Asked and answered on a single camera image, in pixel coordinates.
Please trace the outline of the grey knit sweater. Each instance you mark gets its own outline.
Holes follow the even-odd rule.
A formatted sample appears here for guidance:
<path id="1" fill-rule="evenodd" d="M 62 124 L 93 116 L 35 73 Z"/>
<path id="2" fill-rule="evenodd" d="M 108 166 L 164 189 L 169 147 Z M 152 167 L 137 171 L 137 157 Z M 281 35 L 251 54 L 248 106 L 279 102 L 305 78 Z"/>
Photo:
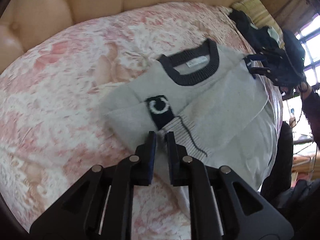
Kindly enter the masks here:
<path id="1" fill-rule="evenodd" d="M 101 104 L 108 128 L 131 151 L 157 133 L 155 173 L 169 183 L 164 137 L 205 165 L 231 167 L 257 190 L 270 174 L 277 121 L 262 78 L 249 74 L 245 54 L 205 40 L 162 55 L 148 71 L 110 92 Z"/>

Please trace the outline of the dark navy garment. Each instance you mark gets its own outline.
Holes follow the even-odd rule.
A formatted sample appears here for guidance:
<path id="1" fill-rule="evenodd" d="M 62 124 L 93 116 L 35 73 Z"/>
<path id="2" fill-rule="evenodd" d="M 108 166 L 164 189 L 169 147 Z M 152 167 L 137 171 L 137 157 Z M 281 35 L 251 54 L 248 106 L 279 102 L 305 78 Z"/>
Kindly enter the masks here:
<path id="1" fill-rule="evenodd" d="M 274 27 L 263 26 L 258 28 L 243 11 L 235 9 L 229 13 L 228 17 L 235 23 L 238 31 L 256 52 L 262 49 L 280 48 L 280 38 Z"/>

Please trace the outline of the striped green beige pillow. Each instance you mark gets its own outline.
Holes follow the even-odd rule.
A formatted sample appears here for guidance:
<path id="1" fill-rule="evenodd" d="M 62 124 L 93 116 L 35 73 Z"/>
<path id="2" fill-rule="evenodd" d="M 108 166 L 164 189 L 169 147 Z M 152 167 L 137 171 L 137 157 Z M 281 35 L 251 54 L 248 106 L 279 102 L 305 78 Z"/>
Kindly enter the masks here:
<path id="1" fill-rule="evenodd" d="M 279 36 L 278 44 L 280 48 L 284 47 L 283 32 L 280 26 L 260 0 L 242 0 L 241 2 L 232 4 L 231 8 L 238 11 L 243 11 L 247 16 L 250 17 L 252 22 L 258 28 L 263 26 L 272 27 Z"/>

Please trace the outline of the brown patterned curtain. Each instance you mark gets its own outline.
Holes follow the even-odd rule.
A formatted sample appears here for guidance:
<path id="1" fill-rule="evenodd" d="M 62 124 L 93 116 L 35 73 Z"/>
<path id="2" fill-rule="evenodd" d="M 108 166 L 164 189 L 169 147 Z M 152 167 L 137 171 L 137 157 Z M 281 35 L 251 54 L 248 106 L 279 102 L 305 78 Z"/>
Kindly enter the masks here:
<path id="1" fill-rule="evenodd" d="M 261 0 L 282 29 L 294 33 L 319 14 L 319 0 Z"/>

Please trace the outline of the pink floral sofa cover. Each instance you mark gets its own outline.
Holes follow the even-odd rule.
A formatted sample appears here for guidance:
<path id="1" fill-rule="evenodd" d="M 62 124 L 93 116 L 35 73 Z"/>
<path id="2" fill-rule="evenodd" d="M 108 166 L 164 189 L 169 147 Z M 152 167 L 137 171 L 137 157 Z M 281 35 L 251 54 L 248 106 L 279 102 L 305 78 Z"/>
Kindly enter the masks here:
<path id="1" fill-rule="evenodd" d="M 19 57 L 1 74 L 1 195 L 23 238 L 31 224 L 95 164 L 128 156 L 103 127 L 99 103 L 160 54 L 211 38 L 252 48 L 228 9 L 171 2 L 82 22 Z"/>

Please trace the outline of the black window frame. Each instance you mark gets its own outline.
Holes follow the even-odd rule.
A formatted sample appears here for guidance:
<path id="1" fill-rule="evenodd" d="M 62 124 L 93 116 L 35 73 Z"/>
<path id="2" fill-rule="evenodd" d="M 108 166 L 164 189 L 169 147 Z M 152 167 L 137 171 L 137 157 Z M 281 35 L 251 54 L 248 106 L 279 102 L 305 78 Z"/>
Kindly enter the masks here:
<path id="1" fill-rule="evenodd" d="M 319 85 L 320 59 L 320 15 L 316 13 L 311 20 L 296 33 L 304 51 L 304 73 L 311 86 Z"/>

